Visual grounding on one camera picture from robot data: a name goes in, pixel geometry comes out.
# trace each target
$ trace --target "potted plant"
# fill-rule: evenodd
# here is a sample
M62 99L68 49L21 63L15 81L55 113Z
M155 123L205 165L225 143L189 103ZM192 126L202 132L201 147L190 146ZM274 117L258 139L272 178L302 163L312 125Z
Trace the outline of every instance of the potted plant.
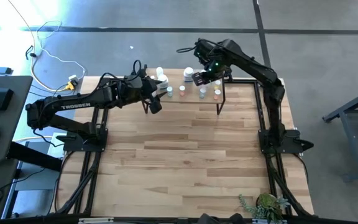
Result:
M271 194L260 194L256 205L248 205L242 195L239 195L240 203L245 211L250 212L254 218L266 219L268 223L281 223L283 220L283 208L289 206L287 199L276 198Z

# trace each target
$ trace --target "container lid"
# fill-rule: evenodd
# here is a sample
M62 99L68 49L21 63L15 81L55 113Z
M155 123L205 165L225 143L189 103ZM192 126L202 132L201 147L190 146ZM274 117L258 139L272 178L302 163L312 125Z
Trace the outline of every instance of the container lid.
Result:
M167 78L167 76L166 76L166 75L161 74L160 76L158 76L158 80L159 80L159 81L163 81L163 82L165 82L165 81L168 81L168 78Z
M192 68L187 67L187 68L185 69L185 74L186 74L186 75L191 75L191 74L193 74L193 73L194 73L194 70L193 70Z
M164 74L164 70L162 69L162 67L158 67L157 69L155 69L155 72L157 73L157 77Z

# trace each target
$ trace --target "concrete floor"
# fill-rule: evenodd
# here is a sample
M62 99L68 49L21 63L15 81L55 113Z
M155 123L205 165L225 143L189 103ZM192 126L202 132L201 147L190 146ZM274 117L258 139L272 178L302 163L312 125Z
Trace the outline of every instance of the concrete floor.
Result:
M129 74L135 59L141 59L149 67L200 68L192 54L175 53L178 48L192 46L198 37L215 41L234 39L246 54L264 61L257 32L217 30L257 29L252 0L12 1L32 26L60 19L64 26L70 27L193 28L183 33L163 29L158 32L59 32L44 41L51 53L82 63L89 75ZM358 30L358 1L259 0L259 7L265 29L345 30L348 33ZM0 66L12 67L15 75L29 75L29 61L25 60L24 52L32 39L29 32L15 29L24 24L6 1L0 1L0 26ZM216 30L199 33L194 28ZM358 34L266 34L265 38L271 66L285 80L294 123L303 139L314 142L314 148L305 153L304 159L315 213L324 218L358 221L358 180L344 183L341 179L341 175L356 170L342 124L339 120L326 124L321 119L358 95ZM46 84L56 88L66 82L68 76L79 75L81 70L43 55L35 72ZM248 75L234 69L234 76ZM36 89L32 91L44 94ZM37 98L29 95L27 101ZM72 117L73 112L63 115ZM19 125L25 126L25 116ZM43 133L52 132L49 128ZM16 133L16 138L31 134L28 128ZM21 204L17 210L25 213L25 204Z

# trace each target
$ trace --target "white cable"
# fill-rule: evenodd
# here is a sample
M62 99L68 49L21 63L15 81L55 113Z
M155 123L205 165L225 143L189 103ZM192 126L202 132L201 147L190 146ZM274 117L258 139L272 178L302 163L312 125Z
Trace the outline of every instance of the white cable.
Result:
M26 137L26 138L21 138L21 139L15 139L12 141L16 142L16 141L24 141L24 140L30 140L30 139L39 139L39 138L42 138L42 137L40 137L40 136ZM53 138L53 136L44 136L44 138Z
M36 47L36 45L35 45L35 37L34 37L34 34L32 33L32 31L31 31L31 28L30 28L30 25L27 23L27 21L24 19L24 17L22 16L22 14L19 12L19 10L17 10L17 8L15 7L15 5L13 5L13 3L11 2L11 0L7 0L10 4L11 4L11 6L15 9L15 11L18 13L18 15L22 18L22 20L23 20L23 22L25 23L25 25L27 26L27 28L29 29L29 32L30 32L30 34L31 34L31 37L32 37L32 41L33 41L33 49L32 49L32 53L33 54L35 54L35 47ZM55 31L57 31L57 30L54 30L50 35L48 35L48 36L46 36L46 37L44 37L44 38L47 38L47 37L50 37ZM53 57L53 58L56 58L56 59L58 59L59 61L61 61L61 62L68 62L68 63L76 63L77 65L79 65L82 69L83 69L83 75L82 75L82 77L81 78L83 78L84 77L84 75L85 75L85 68L83 67L83 66L81 66L78 62L74 62L74 61L63 61L63 60L61 60L60 58L58 58L58 57L56 57L56 56L53 56L53 55L51 55L47 50L45 50L45 49L43 49L42 48L42 44L41 44L41 42L40 42L40 46L41 46L41 49L43 50L43 51L45 51L49 56L51 56L51 57ZM42 87L44 87L45 89L47 89L47 90L49 90L49 91L55 91L55 92L61 92L61 91L65 91L65 90L67 90L67 89L62 89L62 90L54 90L54 89L52 89L52 88L49 88L47 85L45 85L45 84L43 84L39 79L38 79L38 77L35 75L35 73L34 73L34 58L33 57L31 57L31 66L30 66L30 71L31 71L31 75L33 76L33 78L35 79L35 81L37 81Z

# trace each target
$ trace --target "wooden tabletop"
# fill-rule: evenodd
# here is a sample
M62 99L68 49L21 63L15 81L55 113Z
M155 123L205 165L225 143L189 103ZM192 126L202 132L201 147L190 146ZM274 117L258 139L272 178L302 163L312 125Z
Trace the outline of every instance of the wooden tabletop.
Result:
M98 79L84 77L82 93L89 93ZM269 191L253 86L227 84L224 113L219 116L215 105L162 106L157 114L145 114L141 103L109 111L108 145L92 216L230 217L239 212L250 217L238 195L254 205L260 193ZM92 108L76 110L75 120L91 121L92 113ZM293 127L287 97L282 119L287 129ZM76 152L67 161L58 189L59 208L78 185L83 156ZM282 157L289 189L313 214L302 163L291 154Z
M173 95L172 97L168 97L165 95L161 98L161 102L167 103L222 103L223 101L223 91L222 85L219 86L218 90L221 91L221 95L214 99L214 83L210 83L208 85L203 86L206 88L206 94L204 98L200 98L200 88L201 86L196 86L194 82L185 82L183 80L183 71L184 69L164 69L164 75L168 77L169 86L173 88ZM155 68L149 68L146 70L146 73L151 76L155 76L157 79L157 73ZM180 96L179 94L179 86L185 86L185 95Z

